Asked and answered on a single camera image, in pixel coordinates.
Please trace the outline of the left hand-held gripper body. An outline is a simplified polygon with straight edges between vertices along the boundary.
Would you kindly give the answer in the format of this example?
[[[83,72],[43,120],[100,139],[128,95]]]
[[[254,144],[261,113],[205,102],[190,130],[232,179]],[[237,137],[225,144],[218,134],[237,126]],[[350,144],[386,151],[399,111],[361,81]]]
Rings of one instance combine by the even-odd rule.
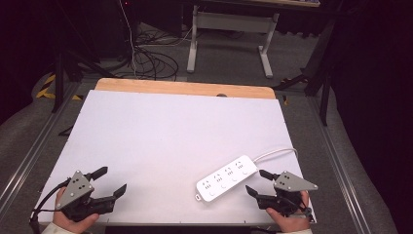
[[[112,213],[115,201],[109,197],[92,198],[94,187],[81,171],[69,179],[64,192],[56,202],[56,210],[73,221],[81,221],[89,215]]]

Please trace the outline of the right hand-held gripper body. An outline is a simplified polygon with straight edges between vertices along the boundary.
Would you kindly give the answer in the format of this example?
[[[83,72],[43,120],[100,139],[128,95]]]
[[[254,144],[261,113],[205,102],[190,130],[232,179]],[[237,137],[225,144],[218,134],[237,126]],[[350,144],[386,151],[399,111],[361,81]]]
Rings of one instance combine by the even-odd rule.
[[[258,194],[256,198],[260,210],[272,208],[285,217],[295,215],[301,210],[305,216],[312,216],[312,209],[304,204],[301,192],[318,190],[316,184],[288,171],[277,175],[273,182],[274,196]]]

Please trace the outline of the person's left hand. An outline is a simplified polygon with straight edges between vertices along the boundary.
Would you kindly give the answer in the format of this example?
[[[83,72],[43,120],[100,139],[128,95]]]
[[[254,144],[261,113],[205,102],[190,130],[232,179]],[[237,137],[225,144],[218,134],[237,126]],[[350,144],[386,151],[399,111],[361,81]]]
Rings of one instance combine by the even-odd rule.
[[[63,212],[54,212],[52,223],[75,234],[83,234],[99,219],[99,214],[91,214],[81,221],[69,219]]]

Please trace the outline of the person's right hand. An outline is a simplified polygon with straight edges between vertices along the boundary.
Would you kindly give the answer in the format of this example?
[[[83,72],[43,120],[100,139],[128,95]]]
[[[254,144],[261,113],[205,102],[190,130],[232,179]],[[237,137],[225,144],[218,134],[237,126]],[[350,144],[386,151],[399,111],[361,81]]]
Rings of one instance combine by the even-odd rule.
[[[272,208],[268,208],[266,212],[283,232],[311,228],[309,218],[305,216],[301,210],[298,210],[295,215],[291,215],[290,217],[285,217]]]

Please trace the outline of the white power strip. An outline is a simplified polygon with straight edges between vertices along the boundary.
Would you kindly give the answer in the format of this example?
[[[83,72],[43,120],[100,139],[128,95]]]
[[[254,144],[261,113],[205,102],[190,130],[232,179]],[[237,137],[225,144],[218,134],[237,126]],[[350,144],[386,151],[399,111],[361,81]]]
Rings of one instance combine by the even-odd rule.
[[[246,155],[207,175],[196,183],[198,201],[211,202],[258,171],[255,163]]]

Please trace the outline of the white board table cover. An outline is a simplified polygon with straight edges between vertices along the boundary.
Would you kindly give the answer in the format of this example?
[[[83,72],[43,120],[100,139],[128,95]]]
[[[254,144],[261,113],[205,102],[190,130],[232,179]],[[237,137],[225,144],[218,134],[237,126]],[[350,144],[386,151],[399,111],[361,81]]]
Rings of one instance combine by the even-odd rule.
[[[260,175],[212,202],[195,198],[199,180],[242,155],[274,174],[302,174],[277,99],[91,91],[44,190],[107,167],[93,195],[127,190],[102,224],[268,224],[245,189],[273,193]]]

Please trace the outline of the yellow black floor tape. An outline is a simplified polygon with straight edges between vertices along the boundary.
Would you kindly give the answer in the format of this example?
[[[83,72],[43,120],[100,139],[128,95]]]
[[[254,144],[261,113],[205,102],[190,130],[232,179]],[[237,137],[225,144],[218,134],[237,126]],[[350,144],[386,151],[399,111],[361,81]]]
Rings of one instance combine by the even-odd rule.
[[[56,79],[56,76],[54,73],[51,73],[47,79],[44,81],[42,87],[40,88],[39,92],[36,94],[37,98],[50,98],[50,99],[55,99],[56,94],[55,93],[50,93],[49,88],[52,86]]]

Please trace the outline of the black metal stand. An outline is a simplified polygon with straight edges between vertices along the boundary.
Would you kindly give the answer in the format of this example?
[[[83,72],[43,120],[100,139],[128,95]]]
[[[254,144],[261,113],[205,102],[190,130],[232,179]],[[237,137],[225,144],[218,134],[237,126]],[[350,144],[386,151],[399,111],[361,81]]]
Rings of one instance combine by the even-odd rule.
[[[304,89],[307,97],[314,97],[321,90],[319,117],[325,126],[327,125],[326,114],[331,87],[329,73],[331,62],[326,60],[326,52],[331,46],[330,38],[333,34],[335,23],[335,19],[330,19],[326,24],[302,73],[290,80],[284,79],[279,85],[274,87],[275,91],[283,91],[299,82],[307,80],[308,83]]]

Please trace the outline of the black tripod stand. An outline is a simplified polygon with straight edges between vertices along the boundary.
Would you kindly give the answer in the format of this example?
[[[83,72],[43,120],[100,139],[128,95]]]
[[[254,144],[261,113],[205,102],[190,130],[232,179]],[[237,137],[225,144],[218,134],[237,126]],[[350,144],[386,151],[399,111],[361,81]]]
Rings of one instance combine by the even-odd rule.
[[[49,7],[47,24],[51,33],[56,67],[56,99],[53,113],[57,113],[65,101],[64,74],[67,74],[70,82],[80,82],[83,79],[79,63],[103,77],[113,76],[108,70],[94,62],[90,47],[72,23],[61,2],[62,0],[47,0],[46,3]]]

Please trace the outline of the grey metal floor rail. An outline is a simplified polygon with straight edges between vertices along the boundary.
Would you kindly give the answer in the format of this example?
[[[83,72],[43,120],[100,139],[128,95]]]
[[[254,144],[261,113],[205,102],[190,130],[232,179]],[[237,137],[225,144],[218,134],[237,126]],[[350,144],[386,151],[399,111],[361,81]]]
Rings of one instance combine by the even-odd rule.
[[[65,85],[63,103],[56,112],[53,112],[53,99],[36,98],[0,126],[0,219],[15,202],[80,86],[79,82]]]
[[[373,234],[370,195],[373,196],[372,202],[375,202],[377,191],[357,157],[341,117],[334,106],[327,107],[326,124],[323,124],[320,100],[317,97],[308,97],[307,101],[318,123],[327,157],[357,234]]]

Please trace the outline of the white metal table frame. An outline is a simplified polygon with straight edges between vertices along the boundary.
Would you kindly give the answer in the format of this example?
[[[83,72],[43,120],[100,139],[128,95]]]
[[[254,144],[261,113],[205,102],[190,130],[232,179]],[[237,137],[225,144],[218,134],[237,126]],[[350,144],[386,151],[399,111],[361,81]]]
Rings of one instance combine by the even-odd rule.
[[[197,57],[197,31],[201,29],[233,30],[250,33],[265,33],[266,41],[257,48],[261,59],[265,77],[271,79],[274,74],[268,58],[268,50],[271,45],[279,14],[271,17],[252,17],[240,15],[228,15],[218,13],[206,13],[200,11],[200,7],[195,5],[192,11],[191,44],[186,70],[189,73],[195,71]]]

